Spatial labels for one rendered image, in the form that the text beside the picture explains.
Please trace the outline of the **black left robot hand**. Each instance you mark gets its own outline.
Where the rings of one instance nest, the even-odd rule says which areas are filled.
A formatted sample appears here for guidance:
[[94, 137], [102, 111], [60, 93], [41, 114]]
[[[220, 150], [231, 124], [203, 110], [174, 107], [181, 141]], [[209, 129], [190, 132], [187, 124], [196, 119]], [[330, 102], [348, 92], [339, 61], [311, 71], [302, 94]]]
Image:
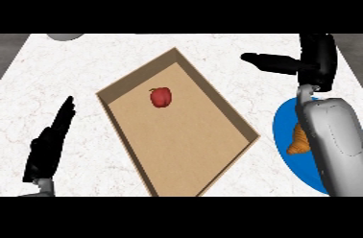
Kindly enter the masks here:
[[53, 124], [46, 127], [29, 144], [22, 181], [50, 179], [54, 176], [60, 159], [65, 135], [75, 115], [74, 97], [69, 96], [57, 110]]

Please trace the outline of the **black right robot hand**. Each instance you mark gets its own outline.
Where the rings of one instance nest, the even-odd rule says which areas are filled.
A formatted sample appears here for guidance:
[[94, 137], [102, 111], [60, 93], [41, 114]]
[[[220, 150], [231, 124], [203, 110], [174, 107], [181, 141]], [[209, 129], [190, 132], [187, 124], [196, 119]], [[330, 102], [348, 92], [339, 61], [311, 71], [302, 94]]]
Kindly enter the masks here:
[[282, 55], [243, 53], [240, 59], [261, 71], [296, 75], [299, 85], [319, 86], [319, 92], [329, 92], [338, 70], [338, 50], [330, 34], [299, 34], [301, 58]]

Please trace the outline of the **blue plate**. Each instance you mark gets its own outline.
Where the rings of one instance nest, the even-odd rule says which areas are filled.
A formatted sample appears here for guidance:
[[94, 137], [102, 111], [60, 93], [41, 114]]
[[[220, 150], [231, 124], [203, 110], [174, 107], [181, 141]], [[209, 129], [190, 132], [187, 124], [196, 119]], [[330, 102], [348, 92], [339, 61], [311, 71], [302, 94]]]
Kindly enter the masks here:
[[326, 189], [320, 180], [311, 152], [295, 155], [286, 153], [288, 147], [293, 140], [295, 125], [298, 124], [295, 105], [296, 99], [290, 98], [285, 101], [276, 110], [271, 121], [274, 146], [293, 175], [310, 188], [313, 188], [321, 194], [326, 194]]

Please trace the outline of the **brown cardboard box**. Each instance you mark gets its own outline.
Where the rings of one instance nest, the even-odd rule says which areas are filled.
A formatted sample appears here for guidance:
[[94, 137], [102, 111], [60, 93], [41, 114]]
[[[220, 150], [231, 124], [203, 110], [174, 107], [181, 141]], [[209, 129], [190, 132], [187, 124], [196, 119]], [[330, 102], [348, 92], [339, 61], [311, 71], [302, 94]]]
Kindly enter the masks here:
[[[171, 103], [155, 107], [150, 89]], [[259, 138], [177, 49], [96, 93], [153, 196], [199, 196]]]

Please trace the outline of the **red bell pepper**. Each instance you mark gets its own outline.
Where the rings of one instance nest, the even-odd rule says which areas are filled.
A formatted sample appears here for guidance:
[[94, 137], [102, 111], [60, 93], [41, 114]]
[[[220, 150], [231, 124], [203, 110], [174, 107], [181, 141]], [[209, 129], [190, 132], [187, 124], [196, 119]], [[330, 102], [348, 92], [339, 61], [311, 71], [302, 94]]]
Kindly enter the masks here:
[[171, 103], [171, 91], [167, 87], [150, 89], [150, 101], [155, 107], [167, 107]]

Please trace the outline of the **orange croissant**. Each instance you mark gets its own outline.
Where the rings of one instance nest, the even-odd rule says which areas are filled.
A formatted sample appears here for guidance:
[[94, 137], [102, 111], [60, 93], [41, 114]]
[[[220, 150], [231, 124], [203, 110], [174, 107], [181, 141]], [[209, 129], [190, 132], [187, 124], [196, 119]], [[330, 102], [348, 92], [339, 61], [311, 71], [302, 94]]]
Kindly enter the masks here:
[[302, 130], [301, 124], [295, 125], [292, 133], [292, 143], [288, 146], [286, 153], [289, 155], [304, 154], [310, 151], [308, 138]]

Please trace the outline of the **grey round object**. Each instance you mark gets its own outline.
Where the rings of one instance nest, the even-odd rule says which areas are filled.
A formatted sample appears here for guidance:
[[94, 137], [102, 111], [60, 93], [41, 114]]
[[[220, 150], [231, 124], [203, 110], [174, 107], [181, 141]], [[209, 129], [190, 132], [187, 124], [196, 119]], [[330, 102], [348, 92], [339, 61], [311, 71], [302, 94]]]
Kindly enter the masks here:
[[82, 35], [84, 34], [47, 34], [50, 39], [53, 39], [56, 41], [69, 41], [69, 40], [77, 39]]

